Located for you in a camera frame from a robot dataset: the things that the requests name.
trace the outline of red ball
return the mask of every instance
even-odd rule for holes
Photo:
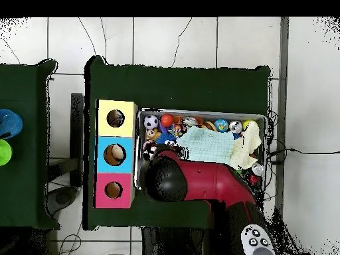
[[[173,116],[171,114],[163,114],[161,117],[161,123],[164,127],[170,127],[173,123]]]

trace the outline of green tablecloth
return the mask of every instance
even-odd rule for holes
[[[204,201],[161,203],[137,191],[130,209],[93,209],[95,101],[133,101],[139,108],[165,108],[266,115],[267,66],[256,70],[219,68],[157,68],[105,65],[100,56],[86,64],[84,154],[84,228],[96,226],[158,226],[207,228]]]
[[[0,108],[23,120],[19,135],[7,139],[10,162],[0,166],[0,226],[58,228],[45,211],[48,145],[46,79],[56,62],[36,66],[0,64]]]

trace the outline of yellow block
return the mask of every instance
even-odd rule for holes
[[[120,127],[112,127],[108,123],[108,114],[112,110],[119,110],[124,115],[124,122]],[[138,107],[133,102],[99,100],[98,135],[112,137],[134,137],[137,111]]]

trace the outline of soccer ball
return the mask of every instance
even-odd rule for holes
[[[144,126],[148,130],[156,128],[158,126],[158,118],[155,116],[146,116],[144,118]]]

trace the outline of towel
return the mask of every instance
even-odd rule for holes
[[[187,148],[188,160],[229,164],[234,136],[193,126],[176,143]]]
[[[251,168],[257,162],[256,158],[249,156],[261,145],[260,128],[256,122],[250,122],[242,137],[234,141],[234,147],[230,156],[230,166],[235,170]]]

